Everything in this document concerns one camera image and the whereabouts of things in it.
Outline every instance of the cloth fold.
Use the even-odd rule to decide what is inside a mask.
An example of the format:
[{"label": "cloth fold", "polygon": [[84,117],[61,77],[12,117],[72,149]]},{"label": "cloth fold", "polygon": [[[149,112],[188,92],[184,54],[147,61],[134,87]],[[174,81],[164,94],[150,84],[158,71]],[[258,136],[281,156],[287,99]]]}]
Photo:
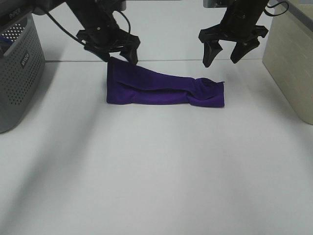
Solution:
[{"label": "cloth fold", "polygon": [[108,62],[107,90],[110,104],[224,106],[223,82],[165,75],[114,57]]}]

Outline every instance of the purple towel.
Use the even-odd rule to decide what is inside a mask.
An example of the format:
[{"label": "purple towel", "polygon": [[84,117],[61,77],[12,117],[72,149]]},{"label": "purple towel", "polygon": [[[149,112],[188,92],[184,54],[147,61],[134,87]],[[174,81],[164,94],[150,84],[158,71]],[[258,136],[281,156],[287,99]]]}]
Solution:
[{"label": "purple towel", "polygon": [[224,106],[223,82],[164,75],[114,57],[108,62],[107,89],[110,104]]}]

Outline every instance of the gray plastic basket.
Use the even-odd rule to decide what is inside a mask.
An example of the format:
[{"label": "gray plastic basket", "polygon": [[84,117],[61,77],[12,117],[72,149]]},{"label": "gray plastic basket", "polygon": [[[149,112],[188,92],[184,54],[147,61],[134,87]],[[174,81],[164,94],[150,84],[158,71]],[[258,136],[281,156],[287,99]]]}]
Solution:
[{"label": "gray plastic basket", "polygon": [[30,15],[0,34],[9,47],[0,49],[0,133],[15,127],[37,88],[45,57]]}]

